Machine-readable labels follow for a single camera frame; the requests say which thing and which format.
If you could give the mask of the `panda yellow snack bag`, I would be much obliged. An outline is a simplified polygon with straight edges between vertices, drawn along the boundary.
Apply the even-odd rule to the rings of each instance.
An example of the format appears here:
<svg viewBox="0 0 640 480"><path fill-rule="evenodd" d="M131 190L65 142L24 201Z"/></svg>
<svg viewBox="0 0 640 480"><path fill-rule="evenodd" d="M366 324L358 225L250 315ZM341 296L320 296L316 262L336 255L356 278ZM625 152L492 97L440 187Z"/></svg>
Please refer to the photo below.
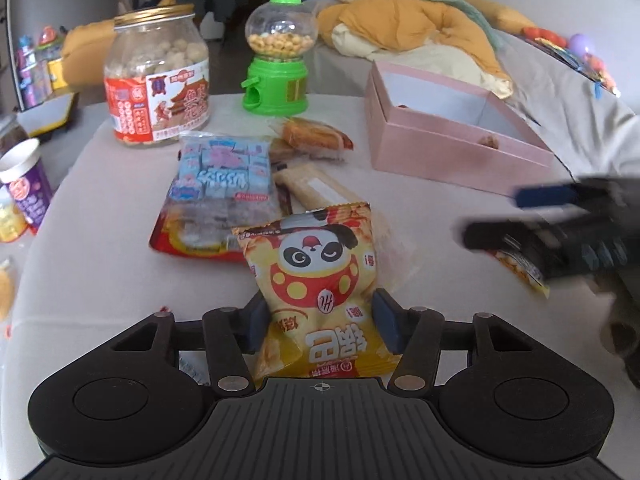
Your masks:
<svg viewBox="0 0 640 480"><path fill-rule="evenodd" d="M270 312L254 377L374 377L399 359L374 325L371 208L332 205L233 231Z"/></svg>

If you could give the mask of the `beige wafer packet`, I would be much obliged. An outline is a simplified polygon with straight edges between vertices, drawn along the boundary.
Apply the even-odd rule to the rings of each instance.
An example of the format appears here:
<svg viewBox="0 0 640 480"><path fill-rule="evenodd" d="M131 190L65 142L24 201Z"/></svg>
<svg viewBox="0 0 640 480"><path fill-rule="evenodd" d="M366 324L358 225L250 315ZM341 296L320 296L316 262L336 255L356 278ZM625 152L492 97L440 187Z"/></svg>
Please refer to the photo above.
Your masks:
<svg viewBox="0 0 640 480"><path fill-rule="evenodd" d="M307 210L362 202L361 197L312 162L281 169L274 174L274 180Z"/></svg>

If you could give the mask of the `blue candy bag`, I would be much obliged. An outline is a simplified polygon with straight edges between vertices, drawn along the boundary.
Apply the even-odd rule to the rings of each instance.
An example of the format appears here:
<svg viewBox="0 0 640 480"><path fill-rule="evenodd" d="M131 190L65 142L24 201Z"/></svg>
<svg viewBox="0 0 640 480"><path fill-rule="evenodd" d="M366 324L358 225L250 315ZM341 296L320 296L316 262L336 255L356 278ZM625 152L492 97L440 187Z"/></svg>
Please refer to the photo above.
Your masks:
<svg viewBox="0 0 640 480"><path fill-rule="evenodd" d="M175 202L269 200L270 146L268 136L183 133L178 174L171 182L168 198Z"/></svg>

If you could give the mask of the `orange pastry cake packet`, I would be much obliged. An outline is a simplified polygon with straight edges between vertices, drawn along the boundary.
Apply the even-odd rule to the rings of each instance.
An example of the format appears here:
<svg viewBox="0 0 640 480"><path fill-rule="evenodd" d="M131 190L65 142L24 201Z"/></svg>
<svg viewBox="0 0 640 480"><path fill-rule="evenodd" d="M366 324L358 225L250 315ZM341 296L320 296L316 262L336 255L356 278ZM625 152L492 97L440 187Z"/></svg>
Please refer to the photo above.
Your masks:
<svg viewBox="0 0 640 480"><path fill-rule="evenodd" d="M287 160L297 155L341 160L355 147L352 139L342 130L318 120L277 118L269 123L269 127L276 135L270 150L277 160Z"/></svg>

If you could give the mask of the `grey sofa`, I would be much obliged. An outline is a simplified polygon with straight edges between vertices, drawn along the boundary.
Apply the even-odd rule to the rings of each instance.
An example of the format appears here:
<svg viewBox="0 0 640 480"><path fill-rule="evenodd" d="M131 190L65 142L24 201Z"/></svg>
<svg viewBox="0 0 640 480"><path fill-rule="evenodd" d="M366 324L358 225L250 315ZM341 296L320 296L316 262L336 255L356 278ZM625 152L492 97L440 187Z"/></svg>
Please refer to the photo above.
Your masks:
<svg viewBox="0 0 640 480"><path fill-rule="evenodd" d="M305 8L317 20L317 13L334 2L310 0ZM564 170L563 176L636 176L637 114L611 93L596 96L589 80L527 42L501 32L496 34L501 41L498 61L513 81L512 96L499 99L547 144ZM406 54L383 54L370 61L342 55L327 46L320 34L319 38L308 58L314 92L362 96L365 100L370 69L376 62L427 70L471 84L468 78L472 70L463 63L466 55L453 54L438 44Z"/></svg>

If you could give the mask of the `colourful toys on sofa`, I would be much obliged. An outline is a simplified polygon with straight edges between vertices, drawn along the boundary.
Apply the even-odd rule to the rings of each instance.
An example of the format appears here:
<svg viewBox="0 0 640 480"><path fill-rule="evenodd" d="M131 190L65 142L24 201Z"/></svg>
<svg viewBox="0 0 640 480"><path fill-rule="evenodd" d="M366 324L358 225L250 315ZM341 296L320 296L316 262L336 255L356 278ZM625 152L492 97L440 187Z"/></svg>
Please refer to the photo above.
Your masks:
<svg viewBox="0 0 640 480"><path fill-rule="evenodd" d="M616 98L620 97L620 89L608 71L608 66L594 53L593 45L585 35L577 34L566 39L548 29L524 27L521 36L590 79L596 86L596 96L600 96L601 91L606 90Z"/></svg>

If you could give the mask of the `pink cardboard box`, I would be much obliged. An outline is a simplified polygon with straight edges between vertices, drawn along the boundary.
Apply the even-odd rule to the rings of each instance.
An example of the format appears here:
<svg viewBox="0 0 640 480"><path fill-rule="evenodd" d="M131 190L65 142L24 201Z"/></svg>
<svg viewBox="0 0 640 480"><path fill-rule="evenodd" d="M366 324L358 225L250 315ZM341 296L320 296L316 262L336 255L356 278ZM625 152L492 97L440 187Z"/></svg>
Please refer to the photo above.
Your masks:
<svg viewBox="0 0 640 480"><path fill-rule="evenodd" d="M376 62L364 106L377 170L500 195L564 174L518 114L472 84Z"/></svg>

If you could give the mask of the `yellow pillow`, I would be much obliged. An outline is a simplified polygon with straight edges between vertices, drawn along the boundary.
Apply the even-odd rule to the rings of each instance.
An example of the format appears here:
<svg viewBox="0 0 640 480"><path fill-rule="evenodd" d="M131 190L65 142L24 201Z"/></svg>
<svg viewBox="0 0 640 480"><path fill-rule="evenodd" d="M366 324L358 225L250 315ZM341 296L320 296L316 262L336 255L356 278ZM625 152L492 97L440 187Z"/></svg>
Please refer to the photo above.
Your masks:
<svg viewBox="0 0 640 480"><path fill-rule="evenodd" d="M464 0L484 15L495 29L518 36L524 28L536 27L536 24L517 10L491 0Z"/></svg>

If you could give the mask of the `purple paper cup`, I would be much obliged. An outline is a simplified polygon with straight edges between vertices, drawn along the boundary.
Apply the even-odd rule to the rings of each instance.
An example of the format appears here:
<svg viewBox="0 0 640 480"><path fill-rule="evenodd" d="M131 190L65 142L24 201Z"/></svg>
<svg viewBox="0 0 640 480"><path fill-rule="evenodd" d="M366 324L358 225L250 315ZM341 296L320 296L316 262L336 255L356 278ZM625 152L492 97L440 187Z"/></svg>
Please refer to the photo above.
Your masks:
<svg viewBox="0 0 640 480"><path fill-rule="evenodd" d="M41 159L40 141L27 139L7 151L0 160L0 178L29 229L37 233L53 198Z"/></svg>

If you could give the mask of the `peanut jar gold lid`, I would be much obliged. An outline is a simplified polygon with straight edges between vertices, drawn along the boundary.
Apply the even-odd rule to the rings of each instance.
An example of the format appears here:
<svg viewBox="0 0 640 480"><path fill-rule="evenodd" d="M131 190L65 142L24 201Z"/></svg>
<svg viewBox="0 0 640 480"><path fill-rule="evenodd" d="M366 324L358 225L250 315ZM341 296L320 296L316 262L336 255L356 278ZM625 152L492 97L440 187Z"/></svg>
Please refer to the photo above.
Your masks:
<svg viewBox="0 0 640 480"><path fill-rule="evenodd" d="M175 142L209 118L209 50L194 6L157 6L119 15L104 63L116 139L129 146Z"/></svg>

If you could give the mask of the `orange and cream duvet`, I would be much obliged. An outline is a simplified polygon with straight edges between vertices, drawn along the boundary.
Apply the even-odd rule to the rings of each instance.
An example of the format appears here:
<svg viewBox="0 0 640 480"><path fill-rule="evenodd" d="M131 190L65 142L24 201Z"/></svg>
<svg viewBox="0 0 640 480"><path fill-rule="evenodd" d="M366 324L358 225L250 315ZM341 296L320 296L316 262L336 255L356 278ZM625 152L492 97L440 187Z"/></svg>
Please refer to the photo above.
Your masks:
<svg viewBox="0 0 640 480"><path fill-rule="evenodd" d="M465 0L335 0L317 20L323 42L342 55L372 61L438 44L466 55L471 84L500 99L513 94L513 81L498 61L499 36Z"/></svg>

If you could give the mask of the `green candy dispenser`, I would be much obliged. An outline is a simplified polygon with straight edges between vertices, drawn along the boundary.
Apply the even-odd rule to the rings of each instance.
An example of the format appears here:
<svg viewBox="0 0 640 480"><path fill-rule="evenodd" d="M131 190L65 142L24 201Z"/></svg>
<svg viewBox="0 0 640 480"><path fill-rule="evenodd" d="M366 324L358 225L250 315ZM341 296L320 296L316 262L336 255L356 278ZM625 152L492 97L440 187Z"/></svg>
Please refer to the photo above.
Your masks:
<svg viewBox="0 0 640 480"><path fill-rule="evenodd" d="M308 107L304 55L318 39L314 14L302 0L268 0L245 24L254 58L242 81L243 107L250 113L286 117Z"/></svg>

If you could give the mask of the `orange plush toy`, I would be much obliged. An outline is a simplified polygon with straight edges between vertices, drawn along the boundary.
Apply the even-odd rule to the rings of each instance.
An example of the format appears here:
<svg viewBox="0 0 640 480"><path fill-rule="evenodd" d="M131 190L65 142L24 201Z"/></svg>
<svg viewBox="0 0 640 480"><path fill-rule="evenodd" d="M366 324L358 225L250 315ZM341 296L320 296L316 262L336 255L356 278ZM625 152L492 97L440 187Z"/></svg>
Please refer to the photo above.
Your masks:
<svg viewBox="0 0 640 480"><path fill-rule="evenodd" d="M114 20L80 25L65 37L62 72L73 90L103 84L104 64L116 37Z"/></svg>

